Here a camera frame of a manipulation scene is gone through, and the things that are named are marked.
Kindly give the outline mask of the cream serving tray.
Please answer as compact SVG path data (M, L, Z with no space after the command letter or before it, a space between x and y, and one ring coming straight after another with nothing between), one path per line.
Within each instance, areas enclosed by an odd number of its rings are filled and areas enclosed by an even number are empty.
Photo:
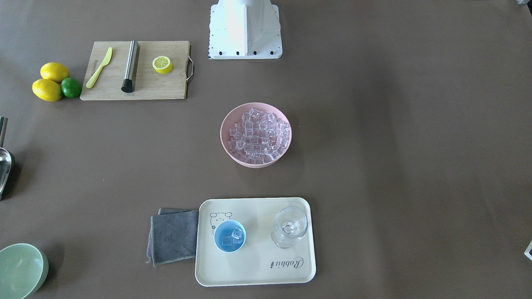
M300 242L281 249L272 240L274 218L289 206L304 210L308 229ZM243 246L231 253L215 244L216 229L229 220L241 223L246 231ZM195 278L202 286L307 283L316 271L312 214L306 199L208 199L199 207Z

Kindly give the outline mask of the whole lemon far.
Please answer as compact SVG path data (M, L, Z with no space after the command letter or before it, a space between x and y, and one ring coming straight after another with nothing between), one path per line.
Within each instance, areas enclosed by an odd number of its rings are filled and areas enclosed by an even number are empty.
M51 80L55 83L61 83L64 79L70 77L69 69L57 62L48 62L40 68L40 75L43 79Z

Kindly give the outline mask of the clear wine glass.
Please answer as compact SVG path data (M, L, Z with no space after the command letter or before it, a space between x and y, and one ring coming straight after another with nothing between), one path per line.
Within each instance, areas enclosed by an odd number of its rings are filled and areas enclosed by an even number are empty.
M271 238L281 249L287 249L298 243L307 233L308 216L297 206L282 209L274 218Z

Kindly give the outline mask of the half lemon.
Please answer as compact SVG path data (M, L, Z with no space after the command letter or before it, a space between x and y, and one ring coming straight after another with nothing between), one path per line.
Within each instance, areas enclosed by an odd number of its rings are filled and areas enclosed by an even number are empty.
M158 56L153 59L152 68L158 74L168 74L173 70L173 63L167 56Z

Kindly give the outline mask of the yellow plastic knife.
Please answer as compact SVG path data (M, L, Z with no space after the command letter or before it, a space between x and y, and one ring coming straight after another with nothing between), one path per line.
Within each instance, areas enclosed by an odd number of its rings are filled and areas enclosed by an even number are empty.
M113 49L112 47L109 47L104 59L102 59L101 64L98 66L98 68L95 70L93 75L89 78L89 80L86 83L86 88L92 88L94 87L95 83L97 82L102 70L104 67L108 66L110 64L110 61L112 59Z

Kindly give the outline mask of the ice cubes in cup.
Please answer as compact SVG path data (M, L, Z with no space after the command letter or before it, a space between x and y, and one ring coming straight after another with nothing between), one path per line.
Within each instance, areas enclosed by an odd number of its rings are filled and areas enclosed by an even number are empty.
M240 227L224 230L220 238L221 248L226 252L238 250L244 241L245 233Z

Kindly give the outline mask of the metal ice scoop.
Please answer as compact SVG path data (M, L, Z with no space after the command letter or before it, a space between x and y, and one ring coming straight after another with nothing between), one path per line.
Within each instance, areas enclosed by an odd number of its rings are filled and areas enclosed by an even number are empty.
M4 148L4 140L5 140L5 134L6 134L6 128L7 128L7 117L1 117L0 118L0 126L1 126L1 133L0 133L0 199L2 199L2 196L5 192L6 185L8 182L8 178L12 169L13 164L13 156L11 152L9 152L6 148Z

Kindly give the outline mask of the steel muddler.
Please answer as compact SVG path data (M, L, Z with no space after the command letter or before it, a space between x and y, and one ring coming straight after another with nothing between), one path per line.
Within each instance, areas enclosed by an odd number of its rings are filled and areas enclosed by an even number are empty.
M139 55L139 43L137 40L132 40L129 47L125 75L121 87L121 91L124 93L132 93L135 90L135 77L137 74Z

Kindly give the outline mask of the grey folded cloth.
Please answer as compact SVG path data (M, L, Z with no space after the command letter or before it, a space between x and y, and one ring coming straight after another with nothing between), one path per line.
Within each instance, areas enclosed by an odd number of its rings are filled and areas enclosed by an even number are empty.
M154 267L196 257L199 210L160 208L150 218L146 263Z

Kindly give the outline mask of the whole lemon near board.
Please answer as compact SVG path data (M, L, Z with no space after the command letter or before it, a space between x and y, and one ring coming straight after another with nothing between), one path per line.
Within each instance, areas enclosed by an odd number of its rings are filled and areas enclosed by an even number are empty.
M61 86L49 79L38 79L32 84L32 92L41 100L55 102L63 97Z

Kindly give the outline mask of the green bowl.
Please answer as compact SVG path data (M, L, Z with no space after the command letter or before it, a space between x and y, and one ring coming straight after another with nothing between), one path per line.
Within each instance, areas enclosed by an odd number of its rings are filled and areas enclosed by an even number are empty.
M26 299L36 293L48 275L45 253L31 244L9 245L0 252L0 297Z

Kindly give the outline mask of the blue cup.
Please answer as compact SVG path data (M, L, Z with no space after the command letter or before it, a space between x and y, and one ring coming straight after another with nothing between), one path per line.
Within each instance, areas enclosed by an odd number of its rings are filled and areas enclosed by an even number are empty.
M236 252L246 242L246 229L239 221L226 220L215 229L214 242L222 252Z

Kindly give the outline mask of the green lime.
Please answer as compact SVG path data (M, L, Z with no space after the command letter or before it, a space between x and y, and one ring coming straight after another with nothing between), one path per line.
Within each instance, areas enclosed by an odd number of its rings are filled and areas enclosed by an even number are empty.
M76 98L81 95L82 85L78 80L67 77L60 83L62 93L65 97Z

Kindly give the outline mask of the bamboo cutting board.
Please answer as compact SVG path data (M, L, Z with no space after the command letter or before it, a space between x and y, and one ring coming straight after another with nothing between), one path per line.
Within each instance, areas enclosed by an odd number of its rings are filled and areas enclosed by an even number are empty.
M112 48L110 63L103 68L95 85L85 85ZM129 62L130 41L96 41L93 44L81 100L184 100L187 97L188 70L193 70L189 59L191 44L188 40L138 41L136 66L133 67L133 92L121 90ZM173 63L168 74L157 73L152 61L158 56L167 56Z

